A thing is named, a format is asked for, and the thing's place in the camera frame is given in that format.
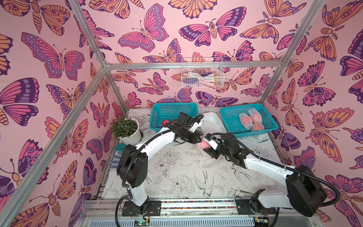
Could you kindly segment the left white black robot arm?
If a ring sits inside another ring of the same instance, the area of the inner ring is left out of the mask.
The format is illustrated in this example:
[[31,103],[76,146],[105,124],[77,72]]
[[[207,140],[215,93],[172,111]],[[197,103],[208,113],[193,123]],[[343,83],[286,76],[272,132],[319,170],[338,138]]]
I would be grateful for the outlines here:
[[204,115],[195,118],[181,112],[176,120],[164,124],[164,127],[147,141],[138,145],[127,145],[122,153],[116,172],[122,180],[122,187],[127,190],[127,199],[136,215],[144,216],[149,210],[149,196],[144,181],[148,173],[149,159],[163,147],[176,139],[190,144],[201,142],[201,133],[197,128],[202,126]]

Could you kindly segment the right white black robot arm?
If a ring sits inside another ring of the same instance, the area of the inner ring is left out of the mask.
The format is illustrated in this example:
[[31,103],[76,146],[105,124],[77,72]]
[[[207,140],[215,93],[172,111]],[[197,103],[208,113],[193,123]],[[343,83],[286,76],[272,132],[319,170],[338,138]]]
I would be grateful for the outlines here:
[[310,168],[288,166],[259,156],[231,133],[208,133],[204,141],[210,145],[205,151],[211,157],[224,156],[234,165],[266,175],[285,187],[285,190],[258,190],[251,197],[254,212],[287,208],[312,217],[320,207],[335,205],[341,199],[339,189],[316,177]]

